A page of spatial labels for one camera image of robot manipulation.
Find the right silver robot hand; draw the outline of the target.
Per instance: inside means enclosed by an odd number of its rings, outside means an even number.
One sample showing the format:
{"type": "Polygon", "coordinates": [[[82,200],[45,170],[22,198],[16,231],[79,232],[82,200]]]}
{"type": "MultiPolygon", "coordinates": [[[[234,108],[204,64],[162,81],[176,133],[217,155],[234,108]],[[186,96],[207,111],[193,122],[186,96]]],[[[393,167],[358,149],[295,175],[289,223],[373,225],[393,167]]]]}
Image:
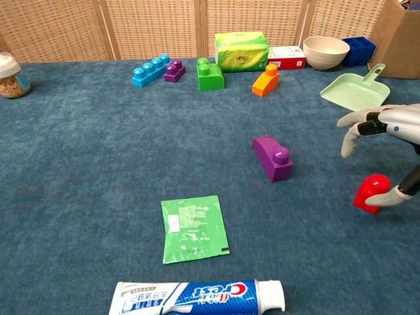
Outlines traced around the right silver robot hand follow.
{"type": "MultiPolygon", "coordinates": [[[[419,153],[419,105],[384,105],[374,109],[351,112],[337,122],[338,128],[348,127],[341,146],[341,155],[350,156],[362,136],[388,133],[411,144],[419,153]]],[[[368,197],[370,207],[390,207],[404,203],[419,191],[419,166],[388,192],[368,197]]]]}

